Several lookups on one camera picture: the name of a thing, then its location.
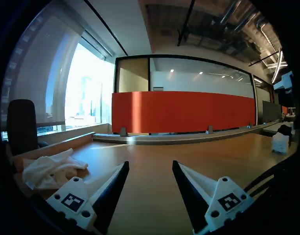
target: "ceiling light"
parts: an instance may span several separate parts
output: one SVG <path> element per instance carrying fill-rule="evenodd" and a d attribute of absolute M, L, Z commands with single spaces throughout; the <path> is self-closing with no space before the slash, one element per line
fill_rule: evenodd
<path fill-rule="evenodd" d="M 260 81 L 259 79 L 256 79 L 256 78 L 255 78 L 255 80 L 258 81 L 259 83 L 262 83 L 262 81 Z"/>
<path fill-rule="evenodd" d="M 277 67 L 277 65 L 273 65 L 273 66 L 271 66 L 271 67 L 267 67 L 268 69 L 271 69 L 271 68 L 276 68 Z"/>
<path fill-rule="evenodd" d="M 279 56 L 278 61 L 277 61 L 277 67 L 276 67 L 275 73 L 273 75 L 272 83 L 274 83 L 274 81 L 277 77 L 277 74 L 280 70 L 280 63 L 282 62 L 282 58 L 283 58 L 283 51 L 280 51 L 280 56 Z"/>
<path fill-rule="evenodd" d="M 209 74 L 213 74 L 213 73 L 209 72 Z M 214 75 L 225 75 L 225 76 L 228 76 L 227 74 L 214 74 Z"/>
<path fill-rule="evenodd" d="M 281 65 L 286 65 L 287 62 L 286 61 L 283 61 L 283 62 L 280 62 Z M 272 63 L 272 64 L 266 64 L 266 67 L 271 67 L 271 66 L 277 66 L 277 63 Z"/>

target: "glass wall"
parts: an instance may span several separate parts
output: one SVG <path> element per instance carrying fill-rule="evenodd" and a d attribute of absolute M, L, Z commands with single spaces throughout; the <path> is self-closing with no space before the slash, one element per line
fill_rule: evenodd
<path fill-rule="evenodd" d="M 214 63 L 152 58 L 151 90 L 193 91 L 254 98 L 249 74 Z"/>

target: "recessed light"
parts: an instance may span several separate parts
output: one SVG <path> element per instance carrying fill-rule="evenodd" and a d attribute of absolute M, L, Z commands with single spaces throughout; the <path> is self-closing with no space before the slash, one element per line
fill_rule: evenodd
<path fill-rule="evenodd" d="M 259 79 L 256 79 L 256 78 L 255 78 L 255 80 L 258 81 L 259 83 L 262 83 L 262 81 L 260 81 Z"/>

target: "crumpled towel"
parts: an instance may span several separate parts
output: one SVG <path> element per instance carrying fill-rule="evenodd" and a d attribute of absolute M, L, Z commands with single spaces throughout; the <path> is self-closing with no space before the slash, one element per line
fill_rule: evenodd
<path fill-rule="evenodd" d="M 57 189 L 68 182 L 68 178 L 77 176 L 76 169 L 86 169 L 88 164 L 71 157 L 73 149 L 53 156 L 40 157 L 37 160 L 25 159 L 22 179 L 32 190 Z"/>

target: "table surface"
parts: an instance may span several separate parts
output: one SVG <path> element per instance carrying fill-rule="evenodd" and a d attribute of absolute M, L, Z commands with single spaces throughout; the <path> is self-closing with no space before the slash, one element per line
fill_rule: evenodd
<path fill-rule="evenodd" d="M 191 235 L 192 225 L 172 172 L 173 160 L 214 180 L 228 176 L 244 188 L 296 150 L 296 143 L 292 143 L 287 155 L 271 152 L 271 140 L 267 136 L 246 134 L 185 145 L 91 142 L 75 149 L 73 157 L 89 165 L 87 170 L 78 171 L 84 180 L 103 176 L 114 166 L 129 161 L 130 171 L 108 235 Z"/>

